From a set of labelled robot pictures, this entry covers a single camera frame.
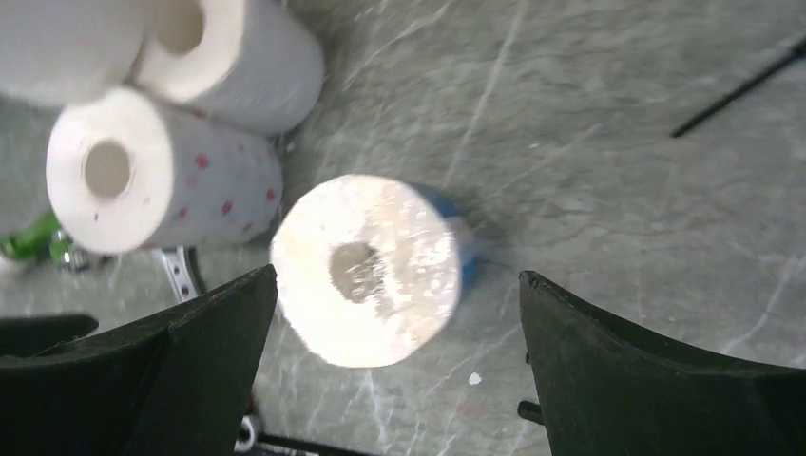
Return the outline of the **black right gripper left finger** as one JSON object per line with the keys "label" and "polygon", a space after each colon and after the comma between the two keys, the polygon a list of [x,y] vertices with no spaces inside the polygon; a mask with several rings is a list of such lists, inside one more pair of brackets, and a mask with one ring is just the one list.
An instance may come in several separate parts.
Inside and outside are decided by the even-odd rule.
{"label": "black right gripper left finger", "polygon": [[30,357],[1,356],[5,455],[230,455],[278,297],[264,266]]}

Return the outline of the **blue roll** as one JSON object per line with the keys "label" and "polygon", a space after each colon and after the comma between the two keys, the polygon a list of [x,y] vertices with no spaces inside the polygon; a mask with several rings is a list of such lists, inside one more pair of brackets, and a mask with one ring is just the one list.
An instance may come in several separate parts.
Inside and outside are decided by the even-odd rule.
{"label": "blue roll", "polygon": [[450,321],[477,264],[457,207],[421,184],[349,174],[303,195],[275,233],[282,313],[307,349],[387,367]]}

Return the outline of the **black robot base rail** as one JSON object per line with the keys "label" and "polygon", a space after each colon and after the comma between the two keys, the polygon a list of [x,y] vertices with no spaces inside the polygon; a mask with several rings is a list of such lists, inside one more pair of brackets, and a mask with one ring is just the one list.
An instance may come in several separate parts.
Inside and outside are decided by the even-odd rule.
{"label": "black robot base rail", "polygon": [[234,454],[245,456],[370,456],[337,446],[314,443],[291,437],[266,433],[256,414],[244,415],[241,419],[239,436]]}

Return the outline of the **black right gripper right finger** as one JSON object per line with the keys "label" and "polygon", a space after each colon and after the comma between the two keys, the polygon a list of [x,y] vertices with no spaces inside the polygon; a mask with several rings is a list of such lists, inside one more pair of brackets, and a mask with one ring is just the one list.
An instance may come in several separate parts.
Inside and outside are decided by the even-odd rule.
{"label": "black right gripper right finger", "polygon": [[704,350],[523,271],[520,318],[555,455],[801,455],[805,372]]}

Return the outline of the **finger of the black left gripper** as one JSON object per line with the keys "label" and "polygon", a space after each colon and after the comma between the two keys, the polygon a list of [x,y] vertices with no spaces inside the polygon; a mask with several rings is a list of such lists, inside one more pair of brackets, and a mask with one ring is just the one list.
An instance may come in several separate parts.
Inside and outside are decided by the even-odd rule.
{"label": "finger of the black left gripper", "polygon": [[30,357],[84,337],[99,326],[88,314],[60,313],[1,318],[1,356]]}

